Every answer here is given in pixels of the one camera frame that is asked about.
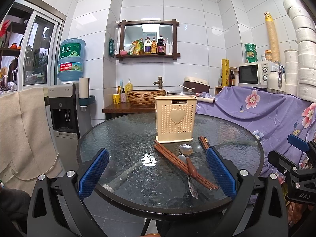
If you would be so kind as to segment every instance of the blue gripper pad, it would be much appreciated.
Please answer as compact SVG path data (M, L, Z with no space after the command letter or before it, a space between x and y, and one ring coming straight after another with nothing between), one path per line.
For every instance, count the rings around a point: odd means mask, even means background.
M108 163L109 152L104 149L79 181L78 195L81 200L91 195Z
M295 136L294 134L290 134L288 136L288 143L293 145L294 147L298 148L302 152L309 151L309 145L306 141L302 140L301 138Z
M237 195L235 179L212 148L206 150L206 161L224 194L234 200Z

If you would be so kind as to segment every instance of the heart shape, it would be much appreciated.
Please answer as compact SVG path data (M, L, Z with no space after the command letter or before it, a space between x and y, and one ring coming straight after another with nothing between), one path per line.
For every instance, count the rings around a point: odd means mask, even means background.
M173 109L169 112L169 117L176 124L179 124L184 119L185 116L186 116L186 111L184 109L180 109L180 110Z

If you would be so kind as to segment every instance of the wooden spoon handle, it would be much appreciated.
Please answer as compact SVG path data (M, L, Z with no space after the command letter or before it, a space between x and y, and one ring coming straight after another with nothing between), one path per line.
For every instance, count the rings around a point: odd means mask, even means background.
M190 176L192 176L193 178L196 178L198 172L197 172L197 169L195 168L195 166L192 164L192 161L190 160L189 157L186 157L186 163L188 165L188 170L189 170Z

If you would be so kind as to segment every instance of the purple floral cloth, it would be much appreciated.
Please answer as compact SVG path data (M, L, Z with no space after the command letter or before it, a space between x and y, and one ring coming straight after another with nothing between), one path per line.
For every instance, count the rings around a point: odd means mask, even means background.
M223 88L215 96L215 103L198 102L196 112L226 119L252 132L263 147L264 165L260 176L266 177L277 172L267 159L272 150L285 155L297 165L305 159L305 153L290 145L287 137L294 133L307 141L314 139L315 107L316 103L311 104L292 95L233 86Z

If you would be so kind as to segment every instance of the woven basin sink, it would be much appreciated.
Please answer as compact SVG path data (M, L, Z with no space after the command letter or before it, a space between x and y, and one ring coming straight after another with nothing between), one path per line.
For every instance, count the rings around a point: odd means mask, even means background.
M131 90L127 92L128 101L137 106L154 106L155 96L165 96L165 90Z

